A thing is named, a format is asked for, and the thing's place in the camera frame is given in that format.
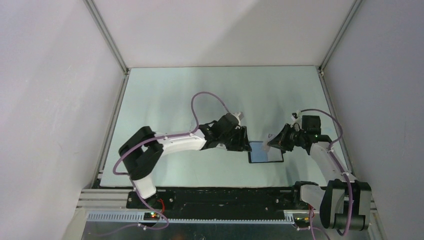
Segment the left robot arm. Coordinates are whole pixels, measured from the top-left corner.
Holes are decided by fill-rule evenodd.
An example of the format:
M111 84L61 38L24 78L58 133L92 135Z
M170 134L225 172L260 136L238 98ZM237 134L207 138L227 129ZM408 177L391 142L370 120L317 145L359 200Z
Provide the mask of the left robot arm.
M138 201L145 208L158 202L153 170L162 156L223 147L231 152L251 152L247 127L241 125L240 113L226 113L219 120L199 124L191 132L158 134L149 126L141 127L118 150L118 164L123 163Z

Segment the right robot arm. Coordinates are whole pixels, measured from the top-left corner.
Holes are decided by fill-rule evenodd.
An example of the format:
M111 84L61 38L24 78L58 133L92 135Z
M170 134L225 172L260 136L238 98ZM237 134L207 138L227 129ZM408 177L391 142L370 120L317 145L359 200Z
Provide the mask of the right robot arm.
M292 114L292 123L284 125L278 134L270 134L264 149L275 148L291 152L300 147L316 162L327 183L322 189L317 183L297 181L297 191L291 194L291 204L297 209L310 205L318 210L321 224L340 235L349 231L364 231L370 225L372 189L343 167L333 146L335 141L322 134L318 115Z

